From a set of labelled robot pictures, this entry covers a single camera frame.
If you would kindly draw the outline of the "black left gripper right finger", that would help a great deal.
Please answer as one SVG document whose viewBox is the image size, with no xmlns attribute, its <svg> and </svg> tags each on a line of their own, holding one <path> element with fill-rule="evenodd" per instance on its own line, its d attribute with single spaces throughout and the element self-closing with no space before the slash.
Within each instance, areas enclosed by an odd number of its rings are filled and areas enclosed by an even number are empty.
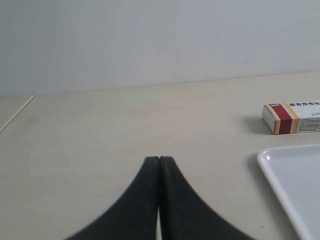
<svg viewBox="0 0 320 240">
<path fill-rule="evenodd" d="M 159 163 L 159 216 L 163 240 L 252 239 L 200 198 L 173 157 L 162 156 Z"/>
</svg>

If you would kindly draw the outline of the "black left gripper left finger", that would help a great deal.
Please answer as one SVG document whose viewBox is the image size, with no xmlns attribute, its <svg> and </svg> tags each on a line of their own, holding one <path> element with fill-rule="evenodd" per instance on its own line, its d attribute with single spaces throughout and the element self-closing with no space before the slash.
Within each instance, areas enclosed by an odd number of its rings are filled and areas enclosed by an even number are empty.
<svg viewBox="0 0 320 240">
<path fill-rule="evenodd" d="M 146 157 L 135 178 L 111 207 L 69 240 L 155 240 L 160 159 Z"/>
</svg>

